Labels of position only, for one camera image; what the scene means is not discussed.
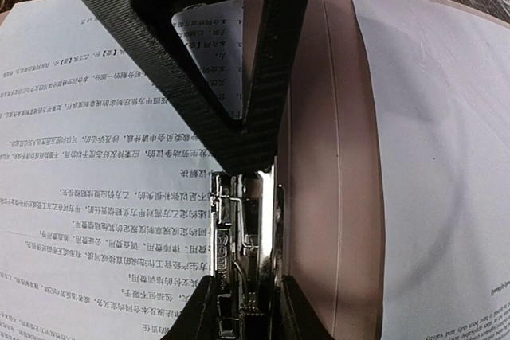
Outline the tan folder metal clip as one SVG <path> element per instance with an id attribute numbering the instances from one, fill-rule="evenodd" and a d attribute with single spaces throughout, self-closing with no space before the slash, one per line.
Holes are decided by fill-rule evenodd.
<path id="1" fill-rule="evenodd" d="M 210 188 L 217 339 L 275 339 L 280 323 L 283 201 L 276 168 L 228 175 Z"/>

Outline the printed paper sheet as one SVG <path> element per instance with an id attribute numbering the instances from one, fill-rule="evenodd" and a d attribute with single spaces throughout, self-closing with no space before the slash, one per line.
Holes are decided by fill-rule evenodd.
<path id="1" fill-rule="evenodd" d="M 1 26 L 1 336 L 160 339 L 209 272 L 218 163 L 81 0 Z"/>
<path id="2" fill-rule="evenodd" d="M 443 0 L 352 0 L 385 213 L 382 337 L 509 336 L 509 26 Z"/>

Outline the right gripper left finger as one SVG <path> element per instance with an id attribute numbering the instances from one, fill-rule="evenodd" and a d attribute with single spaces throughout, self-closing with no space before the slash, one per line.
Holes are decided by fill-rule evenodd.
<path id="1" fill-rule="evenodd" d="M 211 340 L 217 312 L 217 283 L 204 276 L 162 340 Z"/>

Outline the tan brown folder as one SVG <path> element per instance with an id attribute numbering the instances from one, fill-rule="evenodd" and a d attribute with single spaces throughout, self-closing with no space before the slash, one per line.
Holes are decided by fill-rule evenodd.
<path id="1" fill-rule="evenodd" d="M 333 338 L 385 339 L 379 136 L 352 0 L 309 1 L 280 140 L 285 271 Z"/>

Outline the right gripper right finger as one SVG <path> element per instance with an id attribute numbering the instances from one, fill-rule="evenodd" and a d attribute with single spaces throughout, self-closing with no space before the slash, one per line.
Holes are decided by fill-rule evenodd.
<path id="1" fill-rule="evenodd" d="M 333 340 L 293 276 L 282 279 L 280 339 Z"/>

